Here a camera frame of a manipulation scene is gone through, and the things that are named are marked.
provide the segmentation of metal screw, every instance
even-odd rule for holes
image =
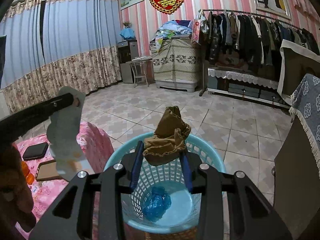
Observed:
[[[209,169],[209,165],[207,163],[202,163],[202,164],[200,164],[200,169],[207,170],[207,169]]]
[[[123,168],[123,165],[121,163],[116,163],[115,165],[113,165],[113,168],[115,170],[121,170]]]
[[[243,171],[237,171],[237,172],[236,172],[236,176],[237,176],[238,178],[244,178],[245,174],[244,174]]]
[[[82,179],[82,178],[84,178],[85,176],[87,176],[87,173],[86,173],[85,171],[79,171],[77,175],[78,175],[79,178]]]

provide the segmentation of smartphone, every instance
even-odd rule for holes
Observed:
[[[56,169],[56,160],[49,160],[38,165],[36,181],[62,179]]]
[[[24,161],[31,161],[44,158],[47,149],[47,142],[31,145],[25,150],[22,158]]]

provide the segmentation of orange bottle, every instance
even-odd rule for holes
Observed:
[[[30,169],[28,167],[28,164],[25,161],[21,162],[21,166],[22,166],[23,175],[26,178],[26,182],[29,185],[32,185],[32,183],[35,181],[35,176],[33,176],[33,174],[30,173]]]

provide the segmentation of black phone case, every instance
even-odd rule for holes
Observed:
[[[47,152],[48,146],[49,145],[46,142],[29,146],[22,156],[23,160],[31,161],[43,158]]]

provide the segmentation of tile floor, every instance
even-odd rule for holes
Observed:
[[[157,89],[155,84],[138,86],[119,83],[86,97],[82,120],[102,128],[116,149],[127,140],[153,131],[166,106],[177,105],[183,120],[195,134],[217,149],[227,173],[244,171],[273,203],[274,179],[271,169],[291,127],[288,113],[206,92]],[[48,121],[25,136],[45,131]],[[225,232],[229,232],[228,216]]]

